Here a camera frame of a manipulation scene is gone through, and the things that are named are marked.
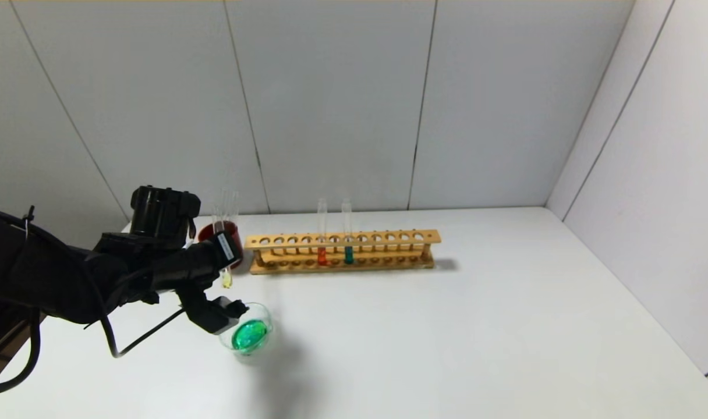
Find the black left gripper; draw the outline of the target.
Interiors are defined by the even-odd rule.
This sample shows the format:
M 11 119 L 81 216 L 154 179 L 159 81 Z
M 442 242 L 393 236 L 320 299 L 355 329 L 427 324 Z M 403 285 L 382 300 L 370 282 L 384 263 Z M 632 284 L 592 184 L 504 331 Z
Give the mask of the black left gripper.
M 244 258 L 244 251 L 235 230 L 207 235 L 186 248 L 191 278 L 213 281 L 218 276 L 222 286 L 232 286 L 232 268 Z

